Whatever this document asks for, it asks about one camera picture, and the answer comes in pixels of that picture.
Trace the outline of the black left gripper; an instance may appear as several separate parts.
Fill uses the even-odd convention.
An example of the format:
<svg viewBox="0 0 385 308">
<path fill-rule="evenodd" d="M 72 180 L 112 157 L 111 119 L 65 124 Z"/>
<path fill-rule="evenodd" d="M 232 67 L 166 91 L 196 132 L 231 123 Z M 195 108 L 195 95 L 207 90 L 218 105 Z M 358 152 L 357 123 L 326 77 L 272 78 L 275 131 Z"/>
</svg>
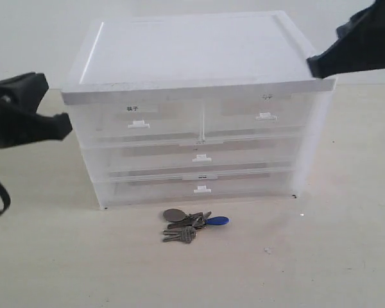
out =
<svg viewBox="0 0 385 308">
<path fill-rule="evenodd" d="M 30 72 L 0 80 L 0 149 L 62 141 L 72 132 L 67 113 L 37 114 L 48 90 L 44 73 Z"/>
</svg>

